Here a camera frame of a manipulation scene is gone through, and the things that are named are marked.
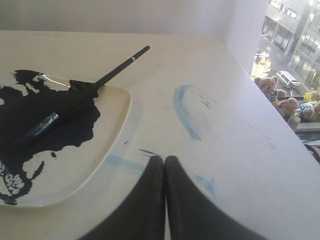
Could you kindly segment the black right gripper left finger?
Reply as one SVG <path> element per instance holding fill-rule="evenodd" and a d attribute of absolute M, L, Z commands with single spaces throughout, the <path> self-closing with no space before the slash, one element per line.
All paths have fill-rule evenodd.
<path fill-rule="evenodd" d="M 164 161 L 155 155 L 124 201 L 81 239 L 163 240 L 165 210 Z"/>

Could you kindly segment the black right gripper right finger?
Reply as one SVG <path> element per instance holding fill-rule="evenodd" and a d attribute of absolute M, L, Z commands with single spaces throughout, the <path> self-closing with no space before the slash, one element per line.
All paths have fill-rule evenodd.
<path fill-rule="evenodd" d="M 168 156 L 164 181 L 172 240 L 264 240 L 212 203 L 193 183 L 179 159 Z"/>

